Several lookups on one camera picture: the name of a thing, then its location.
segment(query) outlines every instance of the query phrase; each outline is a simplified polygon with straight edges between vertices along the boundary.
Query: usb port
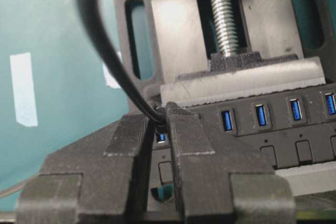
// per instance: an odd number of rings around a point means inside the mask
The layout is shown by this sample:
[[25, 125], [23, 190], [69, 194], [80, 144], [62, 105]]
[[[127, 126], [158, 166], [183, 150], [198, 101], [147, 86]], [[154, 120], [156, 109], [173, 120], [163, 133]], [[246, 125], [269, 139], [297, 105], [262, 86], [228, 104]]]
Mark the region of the usb port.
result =
[[259, 126], [265, 126], [267, 124], [267, 122], [266, 122], [266, 115], [265, 115], [264, 106], [263, 105], [257, 105], [256, 106], [256, 111], [257, 111]]
[[299, 100], [298, 99], [290, 100], [290, 107], [292, 109], [294, 121], [300, 121], [302, 119], [302, 115]]
[[232, 126], [230, 111], [222, 112], [222, 116], [223, 116], [223, 121], [224, 121], [224, 130], [232, 131], [233, 126]]
[[326, 94], [325, 99], [327, 101], [329, 115], [335, 115], [336, 114], [335, 95], [332, 93]]
[[159, 144], [162, 144], [162, 143], [164, 143], [165, 141], [166, 141], [166, 137], [164, 136], [164, 134], [158, 134], [157, 135], [157, 142], [159, 143]]

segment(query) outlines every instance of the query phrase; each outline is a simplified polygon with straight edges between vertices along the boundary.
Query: green background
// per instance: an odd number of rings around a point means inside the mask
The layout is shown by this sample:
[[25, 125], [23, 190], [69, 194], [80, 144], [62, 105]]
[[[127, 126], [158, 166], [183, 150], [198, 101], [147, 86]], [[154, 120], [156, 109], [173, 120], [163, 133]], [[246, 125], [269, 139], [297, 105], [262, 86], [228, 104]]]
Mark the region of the green background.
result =
[[[100, 0], [100, 6], [118, 49], [113, 0]], [[336, 0], [330, 0], [330, 7], [336, 25]], [[297, 14], [304, 9], [297, 7]], [[134, 18], [143, 17], [136, 8]], [[300, 33], [309, 43], [309, 21], [304, 16], [300, 20]], [[141, 35], [138, 31], [146, 31], [146, 25], [139, 24], [135, 33]], [[148, 44], [148, 36], [136, 41], [145, 79], [152, 75]], [[16, 122], [9, 62], [10, 55], [25, 52], [32, 56], [38, 117], [38, 126], [31, 128]], [[123, 91], [106, 86], [102, 62], [83, 30], [75, 0], [0, 0], [0, 88], [0, 190], [38, 172], [49, 153], [128, 111]], [[13, 210], [17, 197], [1, 199], [0, 211]]]

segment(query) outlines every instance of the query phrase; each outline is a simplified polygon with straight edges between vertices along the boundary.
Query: threaded rod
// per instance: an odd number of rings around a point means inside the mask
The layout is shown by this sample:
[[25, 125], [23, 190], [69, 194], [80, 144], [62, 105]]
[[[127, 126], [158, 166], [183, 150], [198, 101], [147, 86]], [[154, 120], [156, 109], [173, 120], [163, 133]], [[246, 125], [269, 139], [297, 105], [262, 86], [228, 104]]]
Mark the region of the threaded rod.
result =
[[231, 0], [211, 0], [219, 50], [225, 57], [238, 53], [238, 36]]

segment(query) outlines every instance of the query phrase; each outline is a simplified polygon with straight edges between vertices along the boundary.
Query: black 3d-printed jaw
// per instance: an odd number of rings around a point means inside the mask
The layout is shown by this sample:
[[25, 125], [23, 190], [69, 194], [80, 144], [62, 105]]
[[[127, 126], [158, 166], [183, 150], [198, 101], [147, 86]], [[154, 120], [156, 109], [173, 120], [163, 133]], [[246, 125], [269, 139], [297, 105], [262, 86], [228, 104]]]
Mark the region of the black 3d-printed jaw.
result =
[[185, 223], [294, 222], [289, 185], [264, 154], [174, 103], [167, 105], [166, 117], [176, 211], [146, 212], [155, 129], [139, 114], [49, 155], [20, 196], [16, 222], [137, 223], [153, 216], [161, 223], [174, 216], [182, 222], [178, 212]]

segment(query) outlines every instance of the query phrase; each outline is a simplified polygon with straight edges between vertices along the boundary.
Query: white tape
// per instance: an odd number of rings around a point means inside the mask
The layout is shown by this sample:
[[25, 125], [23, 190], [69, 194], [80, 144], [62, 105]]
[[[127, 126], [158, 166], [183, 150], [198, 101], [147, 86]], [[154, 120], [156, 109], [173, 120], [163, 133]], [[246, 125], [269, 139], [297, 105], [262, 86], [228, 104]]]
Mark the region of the white tape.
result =
[[[121, 52], [117, 52], [119, 59], [121, 59]], [[108, 70], [108, 68], [106, 67], [106, 65], [103, 63], [103, 73], [104, 73], [104, 77], [105, 77], [105, 82], [106, 82], [106, 86], [113, 88], [113, 89], [119, 89], [120, 86], [117, 83], [117, 81], [115, 80], [115, 78], [110, 74], [110, 71]]]
[[11, 55], [10, 58], [16, 121], [26, 127], [36, 127], [38, 123], [30, 52]]

